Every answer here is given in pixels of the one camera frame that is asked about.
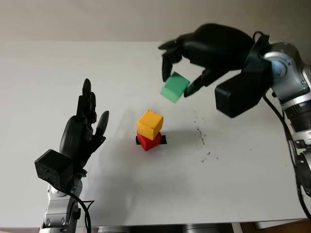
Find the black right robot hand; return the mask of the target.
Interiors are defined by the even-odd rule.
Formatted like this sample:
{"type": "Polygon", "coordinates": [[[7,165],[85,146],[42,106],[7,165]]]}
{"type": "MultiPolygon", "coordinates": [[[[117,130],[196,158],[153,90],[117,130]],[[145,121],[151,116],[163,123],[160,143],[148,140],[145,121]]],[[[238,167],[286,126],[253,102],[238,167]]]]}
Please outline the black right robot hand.
{"type": "Polygon", "coordinates": [[[183,58],[203,67],[202,74],[184,92],[188,97],[203,86],[209,86],[227,72],[242,68],[254,45],[254,39],[236,28],[207,23],[192,33],[178,36],[160,45],[162,80],[171,75],[173,64],[183,58]]]}

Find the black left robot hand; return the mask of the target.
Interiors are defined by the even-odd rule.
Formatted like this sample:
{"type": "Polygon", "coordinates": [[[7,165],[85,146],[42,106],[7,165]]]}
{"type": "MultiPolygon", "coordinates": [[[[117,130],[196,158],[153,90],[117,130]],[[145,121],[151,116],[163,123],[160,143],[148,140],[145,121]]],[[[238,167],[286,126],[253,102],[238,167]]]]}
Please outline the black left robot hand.
{"type": "Polygon", "coordinates": [[[82,94],[78,98],[76,115],[72,116],[64,129],[60,143],[60,153],[71,159],[73,173],[85,177],[84,166],[92,153],[105,141],[109,111],[104,111],[98,121],[96,131],[92,124],[97,121],[96,96],[91,91],[91,82],[85,79],[82,94]]]}

